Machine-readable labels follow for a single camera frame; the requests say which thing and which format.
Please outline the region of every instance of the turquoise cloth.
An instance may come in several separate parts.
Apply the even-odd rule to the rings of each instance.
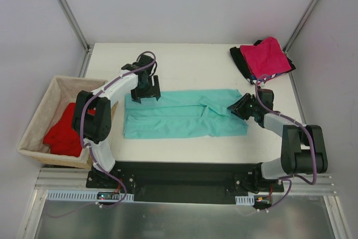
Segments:
[[[124,137],[129,139],[225,137],[246,135],[247,124],[231,114],[237,90],[192,90],[162,92],[161,98],[125,96]]]

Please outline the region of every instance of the basket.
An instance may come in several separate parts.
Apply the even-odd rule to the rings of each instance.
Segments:
[[[104,79],[55,76],[32,117],[17,150],[21,154],[48,165],[90,169],[93,161],[87,149],[82,149],[79,157],[55,155],[51,154],[50,148],[43,144],[43,139],[51,127],[60,120],[68,104],[76,101],[77,94],[80,91],[90,92],[106,82]],[[116,107],[117,104],[112,107],[112,119]]]

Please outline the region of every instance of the tabletop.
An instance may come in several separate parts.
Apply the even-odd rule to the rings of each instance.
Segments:
[[[96,43],[86,77],[112,80],[120,68],[150,50],[157,56],[161,91],[237,89],[242,95],[255,87],[241,75],[229,49],[238,44]],[[274,109],[301,121],[288,74],[266,83],[274,91]],[[280,157],[281,138],[249,119],[245,136],[187,139],[124,139],[124,99],[112,121],[110,145],[118,161],[258,163]]]

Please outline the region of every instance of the wall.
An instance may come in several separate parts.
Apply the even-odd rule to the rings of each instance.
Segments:
[[[56,0],[0,0],[0,238],[15,238],[40,164],[17,145],[55,74],[73,75],[82,47]]]
[[[67,0],[86,39],[133,43],[285,44],[310,0]]]
[[[358,235],[358,0],[322,0],[289,51],[307,122],[322,126],[329,170]]]

